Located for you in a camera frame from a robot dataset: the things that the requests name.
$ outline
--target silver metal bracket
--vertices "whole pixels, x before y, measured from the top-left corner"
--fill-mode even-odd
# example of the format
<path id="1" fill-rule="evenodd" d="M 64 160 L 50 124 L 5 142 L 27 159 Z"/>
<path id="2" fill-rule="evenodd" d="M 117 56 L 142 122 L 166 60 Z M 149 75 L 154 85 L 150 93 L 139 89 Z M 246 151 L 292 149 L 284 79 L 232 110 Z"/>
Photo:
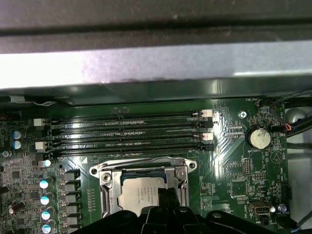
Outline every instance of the silver metal bracket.
<path id="1" fill-rule="evenodd" d="M 158 188 L 175 188 L 181 206 L 189 206 L 188 173 L 196 168 L 194 160 L 164 156 L 109 160 L 90 174 L 99 178 L 103 217 L 121 210 L 139 216 L 142 208 L 157 206 Z"/>

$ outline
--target dimm slot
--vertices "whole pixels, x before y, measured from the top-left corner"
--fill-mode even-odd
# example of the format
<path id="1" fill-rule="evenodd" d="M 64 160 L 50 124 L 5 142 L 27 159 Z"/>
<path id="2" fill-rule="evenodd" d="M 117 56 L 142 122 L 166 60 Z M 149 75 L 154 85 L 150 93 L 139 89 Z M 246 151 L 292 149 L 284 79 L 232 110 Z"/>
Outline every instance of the dimm slot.
<path id="1" fill-rule="evenodd" d="M 62 125 L 54 125 L 51 126 L 52 130 L 60 130 L 60 131 L 66 131 L 66 130 L 77 130 L 77 129 L 90 129 L 90 128 L 96 128 L 96 129 L 105 129 L 105 130 L 115 130 L 115 129 L 142 129 L 142 128 L 155 128 L 155 127 L 170 127 L 170 126 L 194 126 L 194 125 L 200 125 L 203 121 L 197 121 L 197 122 L 162 122 L 162 123 L 138 123 L 136 124 L 112 124 L 112 123 L 74 123 L 74 124 L 62 124 Z"/>
<path id="2" fill-rule="evenodd" d="M 109 142 L 88 142 L 83 144 L 61 144 L 53 146 L 52 150 L 72 150 L 72 149 L 90 149 L 90 148 L 114 148 L 114 147 L 136 147 L 147 145 L 165 145 L 165 144 L 182 144 L 200 142 L 195 140 L 194 137 L 188 138 L 170 138 L 170 139 L 156 139 L 156 140 L 138 140 L 138 141 L 109 141 Z"/>
<path id="3" fill-rule="evenodd" d="M 57 141 L 58 143 L 82 143 L 92 141 L 104 141 L 104 140 L 142 140 L 142 139 L 167 139 L 167 138 L 179 138 L 179 137 L 194 137 L 199 136 L 201 132 L 190 133 L 176 133 L 176 134 L 153 134 L 142 136 L 109 136 L 109 137 L 94 137 L 97 134 L 72 134 L 64 136 L 52 136 L 46 137 L 47 141 Z"/>
<path id="4" fill-rule="evenodd" d="M 163 118 L 189 118 L 194 117 L 193 112 L 179 112 L 179 113 L 163 113 L 163 114 L 145 114 L 145 115 L 129 115 L 121 114 L 115 116 L 106 116 L 106 117 L 73 117 L 66 119 L 52 119 L 52 123 L 73 123 L 80 121 L 97 121 L 97 120 L 113 120 L 113 119 L 131 119 L 131 120 L 149 120 L 149 119 L 163 119 Z"/>
<path id="5" fill-rule="evenodd" d="M 160 149 L 160 150 L 146 150 L 144 152 L 142 151 L 132 151 L 132 152 L 121 152 L 121 153 L 82 153 L 82 154 L 66 154 L 62 155 L 65 157 L 77 157 L 77 156 L 84 156 L 84 157 L 97 157 L 97 158 L 103 158 L 103 157 L 111 157 L 111 158 L 117 158 L 117 157 L 138 157 L 138 156 L 152 156 L 152 155 L 164 155 L 168 154 L 171 156 L 174 156 L 176 154 L 184 154 L 186 152 L 192 151 L 194 148 L 183 148 L 183 149 Z"/>
<path id="6" fill-rule="evenodd" d="M 151 134 L 168 134 L 168 133 L 184 133 L 184 132 L 198 132 L 198 128 L 194 126 L 179 126 L 179 127 L 166 127 L 166 128 L 149 128 L 149 129 L 126 129 L 119 131 L 101 131 L 98 128 L 93 129 L 81 129 L 81 130 L 66 130 L 62 133 L 58 133 L 60 136 L 65 136 L 68 134 L 72 135 L 93 135 L 99 133 L 99 137 L 119 137 L 119 136 L 141 136 L 141 135 L 151 135 Z"/>
<path id="7" fill-rule="evenodd" d="M 119 147 L 119 148 L 101 148 L 101 149 L 83 149 L 83 150 L 68 150 L 60 151 L 59 154 L 83 154 L 83 153 L 96 153 L 96 152 L 132 152 L 132 151 L 146 151 L 146 150 L 161 150 L 161 149 L 185 149 L 197 148 L 200 143 L 184 143 L 184 144 L 170 144 L 170 145 L 150 145 L 150 146 L 135 146 L 135 147 Z"/>

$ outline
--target cable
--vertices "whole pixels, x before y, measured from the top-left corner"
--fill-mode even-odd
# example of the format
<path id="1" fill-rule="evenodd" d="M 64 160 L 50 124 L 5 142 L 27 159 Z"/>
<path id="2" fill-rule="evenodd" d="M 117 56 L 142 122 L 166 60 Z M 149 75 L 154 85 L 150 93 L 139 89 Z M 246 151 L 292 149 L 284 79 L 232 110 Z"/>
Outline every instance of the cable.
<path id="1" fill-rule="evenodd" d="M 312 124 L 305 126 L 305 127 L 302 127 L 302 128 L 297 128 L 295 131 L 287 133 L 287 138 L 295 136 L 295 135 L 300 134 L 300 133 L 303 133 L 303 132 L 305 132 L 311 128 L 312 128 Z"/>
<path id="2" fill-rule="evenodd" d="M 287 102 L 285 103 L 285 109 L 304 107 L 304 106 L 312 106 L 312 100 L 311 102 Z"/>
<path id="3" fill-rule="evenodd" d="M 309 116 L 309 117 L 306 117 L 300 121 L 293 123 L 292 127 L 303 128 L 303 127 L 306 127 L 306 126 L 311 125 L 311 124 L 312 124 L 312 116 Z"/>
<path id="4" fill-rule="evenodd" d="M 46 101 L 44 103 L 37 103 L 35 101 L 21 101 L 21 102 L 16 102 L 17 104 L 30 104 L 30 103 L 33 103 L 37 106 L 52 106 L 54 104 L 56 104 L 57 102 L 56 101 Z"/>
<path id="5" fill-rule="evenodd" d="M 290 98 L 296 98 L 302 95 L 307 95 L 307 94 L 312 94 L 312 90 L 308 89 L 308 90 L 304 90 L 304 91 L 300 91 L 297 93 L 293 93 L 293 94 L 289 94 L 289 95 L 285 95 L 284 97 L 274 101 L 272 103 L 272 105 L 270 106 L 270 113 L 283 125 L 287 124 L 287 122 L 285 120 L 283 120 L 281 118 L 281 116 L 279 116 L 276 112 L 275 112 L 275 107 L 281 103 L 283 103 L 284 101 L 290 99 Z"/>
<path id="6" fill-rule="evenodd" d="M 46 101 L 44 103 L 37 103 L 33 101 L 33 104 L 37 105 L 37 106 L 52 106 L 54 104 L 56 104 L 56 101 Z"/>
<path id="7" fill-rule="evenodd" d="M 287 143 L 287 149 L 312 150 L 311 143 Z"/>
<path id="8" fill-rule="evenodd" d="M 312 218 L 312 211 L 310 211 L 306 216 L 304 216 L 298 223 L 297 227 L 301 228 L 301 226 L 306 223 L 310 218 Z"/>

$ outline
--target green circuit board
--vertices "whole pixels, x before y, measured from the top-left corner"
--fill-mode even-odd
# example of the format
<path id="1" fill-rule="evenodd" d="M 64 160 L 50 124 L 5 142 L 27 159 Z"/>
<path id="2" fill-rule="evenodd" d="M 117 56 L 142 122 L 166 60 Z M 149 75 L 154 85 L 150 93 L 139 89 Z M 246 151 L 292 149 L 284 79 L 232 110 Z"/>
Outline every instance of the green circuit board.
<path id="1" fill-rule="evenodd" d="M 201 110 L 212 111 L 212 129 L 207 130 L 201 124 L 204 119 L 194 115 Z M 282 106 L 276 111 L 284 115 Z M 122 140 L 121 135 L 116 135 L 109 126 L 116 118 L 119 124 L 120 119 L 123 120 L 118 132 L 127 133 Z M 48 121 L 49 128 L 35 127 L 34 119 Z M 74 125 L 77 122 L 84 124 L 87 130 Z M 257 98 L 70 108 L 51 106 L 7 111 L 0 116 L 0 185 L 9 187 L 9 192 L 0 197 L 0 231 L 42 233 L 45 221 L 41 214 L 47 206 L 40 203 L 40 198 L 53 193 L 54 201 L 48 206 L 55 209 L 51 219 L 56 225 L 50 233 L 68 233 L 70 224 L 65 221 L 66 192 L 62 180 L 68 171 L 77 172 L 75 179 L 79 181 L 78 225 L 73 225 L 89 225 L 101 219 L 99 181 L 89 174 L 90 167 L 117 158 L 167 155 L 198 162 L 197 169 L 189 173 L 188 181 L 193 210 L 202 216 L 213 210 L 222 210 L 263 225 L 250 209 L 249 201 L 265 200 L 275 207 L 283 203 L 288 208 L 283 215 L 289 214 L 290 198 L 285 192 L 289 188 L 286 136 L 281 132 L 270 132 L 270 145 L 265 149 L 255 149 L 246 142 L 246 133 L 254 126 L 269 128 L 277 125 L 279 123 L 269 113 L 269 107 L 260 106 Z M 14 131 L 26 133 L 22 140 L 25 142 L 23 149 L 13 148 Z M 153 137 L 142 134 L 134 139 L 133 132 L 138 131 L 149 132 Z M 207 132 L 214 136 L 209 142 L 214 148 L 209 151 L 198 147 L 205 142 L 194 137 Z M 83 146 L 84 143 L 73 140 L 74 134 L 85 135 L 89 139 L 88 148 Z M 129 142 L 138 140 L 139 147 L 129 151 Z M 51 142 L 50 148 L 44 153 L 38 152 L 35 142 Z M 1 156 L 1 152 L 9 152 L 10 155 Z M 45 165 L 46 157 L 51 159 L 51 166 Z M 54 183 L 47 189 L 41 189 L 39 183 L 47 176 L 53 178 Z M 10 215 L 8 207 L 20 201 L 25 207 Z M 278 212 L 270 216 L 265 227 L 279 233 L 290 233 L 290 230 L 277 225 L 276 215 Z"/>

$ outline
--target black plastic part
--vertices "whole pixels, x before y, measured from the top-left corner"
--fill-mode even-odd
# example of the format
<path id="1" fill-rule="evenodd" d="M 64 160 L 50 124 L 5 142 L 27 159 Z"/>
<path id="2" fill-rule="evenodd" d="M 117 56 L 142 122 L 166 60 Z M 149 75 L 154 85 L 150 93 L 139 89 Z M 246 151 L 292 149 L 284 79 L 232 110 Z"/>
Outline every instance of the black plastic part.
<path id="1" fill-rule="evenodd" d="M 105 227 L 105 233 L 127 233 L 129 230 L 128 225 L 134 223 L 137 219 L 137 215 L 131 211 L 119 211 L 113 215 L 107 216 L 106 218 L 100 219 L 99 221 L 79 229 L 74 234 L 87 234 L 87 233 L 98 233 Z"/>
<path id="2" fill-rule="evenodd" d="M 268 226 L 270 224 L 270 217 L 268 215 L 258 215 L 257 218 L 263 226 Z"/>
<path id="3" fill-rule="evenodd" d="M 276 217 L 276 222 L 278 225 L 285 229 L 295 230 L 297 229 L 297 222 L 290 218 L 289 215 L 281 215 Z"/>
<path id="4" fill-rule="evenodd" d="M 0 187 L 0 196 L 3 194 L 6 194 L 9 191 L 9 188 L 4 186 L 4 187 Z"/>
<path id="5" fill-rule="evenodd" d="M 207 152 L 213 152 L 215 150 L 215 145 L 213 144 L 204 144 L 202 149 Z"/>
<path id="6" fill-rule="evenodd" d="M 223 228 L 224 233 L 261 233 L 261 234 L 274 234 L 274 232 L 263 228 L 261 226 L 256 226 L 249 221 L 238 218 L 236 216 L 230 215 L 223 211 L 211 211 L 207 214 L 206 220 L 209 223 L 213 223 L 219 227 Z"/>
<path id="7" fill-rule="evenodd" d="M 43 161 L 44 160 L 43 154 L 36 154 L 35 155 L 35 160 L 36 161 Z"/>
<path id="8" fill-rule="evenodd" d="M 281 185 L 281 199 L 291 200 L 293 198 L 292 188 L 288 185 Z"/>
<path id="9" fill-rule="evenodd" d="M 271 132 L 273 133 L 286 133 L 287 129 L 284 125 L 271 126 Z"/>
<path id="10" fill-rule="evenodd" d="M 205 125 L 205 128 L 213 128 L 214 127 L 214 123 L 212 120 L 211 121 L 209 121 L 209 120 L 205 121 L 204 125 Z"/>

